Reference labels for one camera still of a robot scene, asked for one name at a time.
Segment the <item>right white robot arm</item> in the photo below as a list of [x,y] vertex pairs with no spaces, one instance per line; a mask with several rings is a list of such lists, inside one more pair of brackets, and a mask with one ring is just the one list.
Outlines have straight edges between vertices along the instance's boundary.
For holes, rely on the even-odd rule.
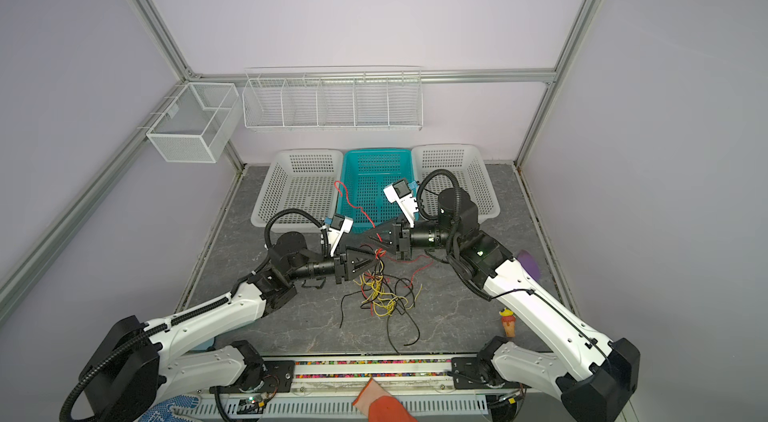
[[419,205],[421,189],[406,180],[386,186],[388,202],[402,214],[377,242],[407,258],[413,248],[442,248],[462,283],[499,302],[548,347],[540,353],[496,336],[477,353],[475,384],[519,383],[559,400],[576,421],[615,421],[638,385],[640,352],[625,338],[592,328],[551,295],[501,242],[480,227],[478,208],[462,188],[438,196],[430,215]]

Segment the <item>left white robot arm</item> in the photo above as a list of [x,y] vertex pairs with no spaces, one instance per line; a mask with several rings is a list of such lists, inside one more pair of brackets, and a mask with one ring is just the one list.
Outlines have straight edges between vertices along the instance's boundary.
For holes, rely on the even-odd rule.
[[299,281],[352,281],[377,260],[367,243],[351,235],[350,218],[309,221],[320,232],[319,250],[311,250],[299,232],[272,240],[266,228],[265,258],[229,291],[166,317],[116,322],[65,398],[60,420],[73,420],[80,397],[94,421],[137,421],[153,406],[196,390],[262,388],[270,374],[250,342],[203,352],[196,347],[276,312],[296,295]]

